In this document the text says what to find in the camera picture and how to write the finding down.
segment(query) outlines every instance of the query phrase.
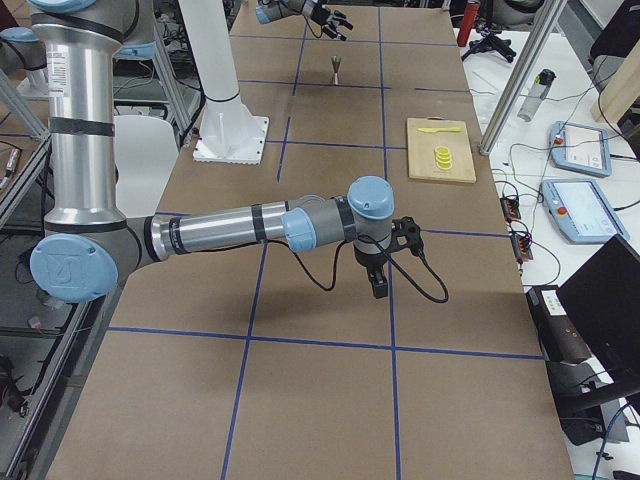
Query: blue joint cap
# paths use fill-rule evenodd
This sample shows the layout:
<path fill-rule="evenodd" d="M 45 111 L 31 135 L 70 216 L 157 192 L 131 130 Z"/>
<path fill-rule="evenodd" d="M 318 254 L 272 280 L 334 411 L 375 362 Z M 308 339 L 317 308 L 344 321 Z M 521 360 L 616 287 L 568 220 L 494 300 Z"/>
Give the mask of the blue joint cap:
<path fill-rule="evenodd" d="M 119 60 L 151 60 L 156 53 L 156 43 L 125 45 L 115 55 Z"/>
<path fill-rule="evenodd" d="M 262 25 L 271 23 L 271 19 L 267 15 L 267 12 L 264 11 L 264 7 L 261 5 L 258 5 L 256 7 L 256 17 L 258 17 L 258 22 L 260 22 Z"/>
<path fill-rule="evenodd" d="M 113 290 L 118 268 L 89 238 L 65 233 L 44 238 L 31 253 L 31 273 L 50 295 L 70 303 L 95 300 Z"/>
<path fill-rule="evenodd" d="M 73 13 L 90 7 L 96 0 L 28 0 L 31 5 L 47 13 Z"/>
<path fill-rule="evenodd" d="M 11 27 L 0 32 L 0 37 L 14 43 L 36 43 L 38 37 L 33 30 L 27 27 Z"/>
<path fill-rule="evenodd" d="M 351 209 L 369 220 L 385 220 L 393 215 L 393 189 L 380 177 L 360 177 L 347 193 Z"/>
<path fill-rule="evenodd" d="M 282 224 L 292 251 L 306 252 L 316 248 L 316 230 L 307 212 L 301 208 L 294 208 L 282 216 Z"/>

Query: monitor stand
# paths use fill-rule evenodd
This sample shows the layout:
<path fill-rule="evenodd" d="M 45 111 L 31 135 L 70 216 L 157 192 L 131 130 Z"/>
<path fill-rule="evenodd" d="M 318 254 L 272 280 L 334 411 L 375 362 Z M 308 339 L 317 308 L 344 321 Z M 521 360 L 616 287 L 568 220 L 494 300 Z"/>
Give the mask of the monitor stand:
<path fill-rule="evenodd" d="M 547 374 L 551 392 L 556 403 L 559 398 L 581 395 L 587 391 L 579 383 L 585 383 L 601 388 L 605 386 L 593 375 L 595 372 L 587 363 L 580 365 L 566 365 L 564 363 L 547 362 Z M 605 402 L 597 407 L 587 408 L 573 412 L 570 416 L 561 415 L 560 424 L 569 441 L 574 445 L 602 438 L 609 422 L 620 408 L 619 400 Z M 624 416 L 618 418 L 609 433 L 608 440 L 611 442 L 628 442 L 629 436 L 625 426 Z"/>

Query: black monitor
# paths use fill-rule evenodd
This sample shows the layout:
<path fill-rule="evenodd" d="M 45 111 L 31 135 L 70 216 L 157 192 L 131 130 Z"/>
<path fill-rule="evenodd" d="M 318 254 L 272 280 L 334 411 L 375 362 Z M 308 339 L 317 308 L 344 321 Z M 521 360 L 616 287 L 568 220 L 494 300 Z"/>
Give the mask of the black monitor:
<path fill-rule="evenodd" d="M 557 291 L 567 315 L 614 380 L 556 395 L 561 417 L 625 398 L 640 411 L 640 255 L 612 237 Z"/>

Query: cutting board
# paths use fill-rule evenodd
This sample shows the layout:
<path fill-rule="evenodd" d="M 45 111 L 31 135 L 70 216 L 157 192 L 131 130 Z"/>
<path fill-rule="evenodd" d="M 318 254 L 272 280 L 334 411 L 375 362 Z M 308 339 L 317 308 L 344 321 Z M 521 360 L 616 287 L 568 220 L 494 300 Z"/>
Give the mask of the cutting board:
<path fill-rule="evenodd" d="M 460 132 L 423 133 L 418 128 L 460 127 Z M 409 178 L 434 182 L 475 183 L 476 172 L 464 122 L 454 120 L 428 120 L 407 118 L 409 146 Z M 449 148 L 452 154 L 450 170 L 441 170 L 436 164 L 435 149 Z"/>

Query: black tripod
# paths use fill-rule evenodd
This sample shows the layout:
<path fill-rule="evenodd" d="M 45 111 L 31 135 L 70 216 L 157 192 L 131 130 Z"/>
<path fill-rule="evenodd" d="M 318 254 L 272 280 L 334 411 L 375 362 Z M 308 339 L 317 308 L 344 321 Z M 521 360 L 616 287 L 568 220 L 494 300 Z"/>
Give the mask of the black tripod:
<path fill-rule="evenodd" d="M 487 0 L 485 5 L 485 22 L 482 29 L 479 30 L 480 35 L 482 35 L 482 40 L 475 40 L 469 43 L 469 50 L 462 56 L 462 61 L 464 62 L 469 55 L 474 53 L 496 51 L 502 55 L 507 62 L 511 63 L 516 57 L 516 52 L 509 47 L 511 40 L 503 40 L 491 30 L 491 25 L 493 24 L 493 0 Z"/>

